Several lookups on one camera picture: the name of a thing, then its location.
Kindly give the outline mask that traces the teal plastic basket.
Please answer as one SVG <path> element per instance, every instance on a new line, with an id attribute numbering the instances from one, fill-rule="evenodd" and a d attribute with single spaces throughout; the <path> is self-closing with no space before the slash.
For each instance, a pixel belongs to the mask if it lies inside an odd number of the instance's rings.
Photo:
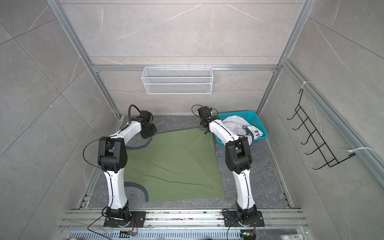
<path id="1" fill-rule="evenodd" d="M 219 118 L 222 120 L 226 119 L 227 117 L 230 117 L 230 116 L 239 116 L 243 119 L 245 119 L 248 123 L 250 123 L 252 126 L 255 126 L 257 128 L 259 128 L 266 136 L 265 137 L 262 137 L 256 141 L 254 141 L 254 143 L 256 143 L 257 141 L 259 140 L 262 140 L 262 139 L 266 139 L 268 137 L 268 133 L 267 133 L 267 130 L 266 128 L 264 127 L 263 123 L 261 122 L 261 120 L 259 119 L 259 117 L 257 116 L 257 114 L 253 111 L 242 111 L 242 112 L 232 112 L 232 113 L 223 113 L 223 114 L 219 114 L 218 115 Z"/>

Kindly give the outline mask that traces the green tank top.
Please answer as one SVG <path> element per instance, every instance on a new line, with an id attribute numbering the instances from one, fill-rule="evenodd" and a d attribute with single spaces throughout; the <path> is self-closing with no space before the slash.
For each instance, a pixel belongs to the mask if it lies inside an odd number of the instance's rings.
<path id="1" fill-rule="evenodd" d="M 143 187 L 149 202 L 225 197 L 211 134 L 199 129 L 161 133 L 127 154 L 124 181 Z"/>

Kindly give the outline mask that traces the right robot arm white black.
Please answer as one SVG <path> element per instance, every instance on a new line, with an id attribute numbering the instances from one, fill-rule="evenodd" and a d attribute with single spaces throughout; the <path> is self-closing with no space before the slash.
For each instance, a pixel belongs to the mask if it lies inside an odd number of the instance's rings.
<path id="1" fill-rule="evenodd" d="M 228 129 L 218 116 L 214 116 L 207 106 L 198 109 L 200 127 L 215 134 L 225 144 L 225 160 L 233 173 L 237 189 L 237 219 L 242 225 L 249 225 L 257 216 L 257 206 L 253 199 L 250 168 L 252 155 L 249 141 Z"/>

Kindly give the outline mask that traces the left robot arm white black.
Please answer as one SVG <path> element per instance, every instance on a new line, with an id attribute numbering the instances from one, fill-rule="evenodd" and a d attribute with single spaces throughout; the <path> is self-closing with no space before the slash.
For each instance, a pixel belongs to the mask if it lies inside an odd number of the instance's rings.
<path id="1" fill-rule="evenodd" d="M 98 165 L 103 170 L 109 192 L 107 218 L 121 223 L 130 221 L 129 203 L 125 194 L 124 170 L 128 162 L 126 143 L 136 134 L 143 139 L 152 137 L 157 129 L 152 123 L 153 114 L 141 111 L 139 116 L 130 118 L 116 133 L 99 139 Z"/>

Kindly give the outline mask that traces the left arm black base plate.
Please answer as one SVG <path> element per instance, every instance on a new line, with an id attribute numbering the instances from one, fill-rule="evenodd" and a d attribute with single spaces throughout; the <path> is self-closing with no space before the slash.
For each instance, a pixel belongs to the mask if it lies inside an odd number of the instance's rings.
<path id="1" fill-rule="evenodd" d="M 107 213 L 103 227 L 125 228 L 138 227 L 142 228 L 145 223 L 147 212 L 124 212 L 122 210 L 112 210 Z"/>

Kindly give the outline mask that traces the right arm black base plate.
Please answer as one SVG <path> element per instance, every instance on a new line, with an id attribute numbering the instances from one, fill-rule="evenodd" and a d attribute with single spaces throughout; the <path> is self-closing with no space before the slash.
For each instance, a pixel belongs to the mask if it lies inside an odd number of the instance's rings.
<path id="1" fill-rule="evenodd" d="M 251 213 L 242 213 L 242 211 L 222 210 L 225 227 L 264 227 L 265 222 L 260 211 L 251 211 Z"/>

